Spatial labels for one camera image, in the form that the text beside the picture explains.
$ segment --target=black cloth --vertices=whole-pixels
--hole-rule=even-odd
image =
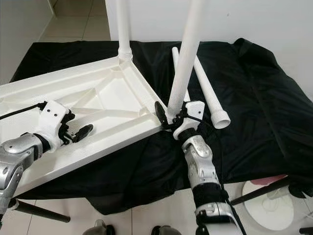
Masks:
[[[165,104],[179,42],[131,42],[134,63]],[[34,43],[12,81],[117,55],[117,42]],[[269,50],[239,39],[203,42],[198,57],[231,124],[212,128],[205,108],[199,131],[225,183],[288,174],[312,183],[313,104]],[[193,71],[188,91],[205,102]],[[151,203],[188,188],[181,143],[162,131],[32,189],[19,198],[86,197],[103,214]]]

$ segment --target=white plastic tube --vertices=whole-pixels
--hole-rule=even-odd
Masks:
[[[128,1],[116,1],[117,29],[118,29],[118,56],[121,60],[131,60],[133,57],[129,43]]]
[[[180,57],[167,107],[167,117],[170,122],[180,112],[184,101],[200,42],[200,29],[207,3],[208,0],[191,1],[181,43]]]
[[[196,56],[195,59],[195,71],[201,85],[202,92],[204,94],[206,103],[211,112],[211,121],[216,129],[223,129],[230,124],[230,118],[226,111],[223,110],[216,94],[211,86],[209,79],[207,78],[204,69]]]
[[[178,58],[179,58],[179,52],[178,52],[178,48],[177,47],[173,47],[172,48],[172,55],[173,55],[173,62],[174,62],[174,70],[175,70],[175,73],[176,73],[177,64],[178,64]],[[190,101],[190,96],[189,96],[188,89],[186,90],[184,101],[185,102]]]

